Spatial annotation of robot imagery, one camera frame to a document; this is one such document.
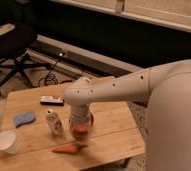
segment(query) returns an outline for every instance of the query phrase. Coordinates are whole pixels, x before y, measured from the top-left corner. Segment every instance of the wooden tabletop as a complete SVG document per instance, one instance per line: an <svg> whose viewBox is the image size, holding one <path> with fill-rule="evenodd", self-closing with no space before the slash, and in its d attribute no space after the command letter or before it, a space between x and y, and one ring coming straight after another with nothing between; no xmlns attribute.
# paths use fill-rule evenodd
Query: wooden tabletop
<svg viewBox="0 0 191 171"><path fill-rule="evenodd" d="M110 78L95 79L93 82ZM88 147L77 155L56 154L56 146L76 142L69 133L69 105L42 106L42 95L62 96L69 84L11 92L6 103L2 130L16 132L21 144L15 155L0 151L0 171L27 170L82 170L129 158L145 152L145 144L126 102L92 103L90 110L95 124L87 141ZM45 111L52 108L63 122L64 135L53 137L46 123ZM16 129L13 117L34 111L36 121Z"/></svg>

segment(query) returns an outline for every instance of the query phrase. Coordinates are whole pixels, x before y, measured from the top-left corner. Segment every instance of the office chair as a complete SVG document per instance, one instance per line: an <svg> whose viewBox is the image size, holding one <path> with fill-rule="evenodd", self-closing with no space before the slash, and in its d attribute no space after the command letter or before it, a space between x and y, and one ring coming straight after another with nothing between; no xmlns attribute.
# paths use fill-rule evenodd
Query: office chair
<svg viewBox="0 0 191 171"><path fill-rule="evenodd" d="M0 81L0 87L16 73L20 73L28 87L33 87L24 69L35 67L46 67L46 69L50 69L51 66L48 63L25 63L31 60L30 56L25 53L26 48L37 38L37 34L33 29L23 23L8 24L7 26L11 26L11 29L7 33L3 34L0 32L0 72L1 68L11 70L5 78ZM12 65L3 64L9 60L13 61Z"/></svg>

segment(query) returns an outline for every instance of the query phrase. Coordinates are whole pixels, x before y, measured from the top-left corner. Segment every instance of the remote control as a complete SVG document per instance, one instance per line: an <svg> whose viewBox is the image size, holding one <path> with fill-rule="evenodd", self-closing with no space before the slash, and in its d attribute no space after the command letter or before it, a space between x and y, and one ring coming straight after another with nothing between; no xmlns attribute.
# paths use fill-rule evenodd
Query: remote control
<svg viewBox="0 0 191 171"><path fill-rule="evenodd" d="M55 105L55 106L63 106L64 100L58 96L42 96L40 103L42 105Z"/></svg>

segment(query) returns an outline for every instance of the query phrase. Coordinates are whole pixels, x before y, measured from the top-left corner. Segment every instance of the sponge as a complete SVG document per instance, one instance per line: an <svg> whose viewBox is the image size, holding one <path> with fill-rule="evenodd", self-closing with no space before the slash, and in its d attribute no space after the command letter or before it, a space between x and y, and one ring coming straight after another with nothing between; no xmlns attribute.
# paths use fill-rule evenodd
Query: sponge
<svg viewBox="0 0 191 171"><path fill-rule="evenodd" d="M26 112L19 115L16 115L13 118L13 122L16 128L24 125L24 124L30 124L36 120L34 112Z"/></svg>

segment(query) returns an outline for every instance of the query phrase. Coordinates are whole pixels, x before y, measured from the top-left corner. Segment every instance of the white cup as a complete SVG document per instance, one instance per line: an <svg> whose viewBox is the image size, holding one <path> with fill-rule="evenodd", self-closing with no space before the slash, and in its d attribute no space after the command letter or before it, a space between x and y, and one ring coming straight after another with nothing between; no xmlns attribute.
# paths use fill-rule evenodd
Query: white cup
<svg viewBox="0 0 191 171"><path fill-rule="evenodd" d="M15 132L8 130L0 133L0 151L15 154L20 149L20 143Z"/></svg>

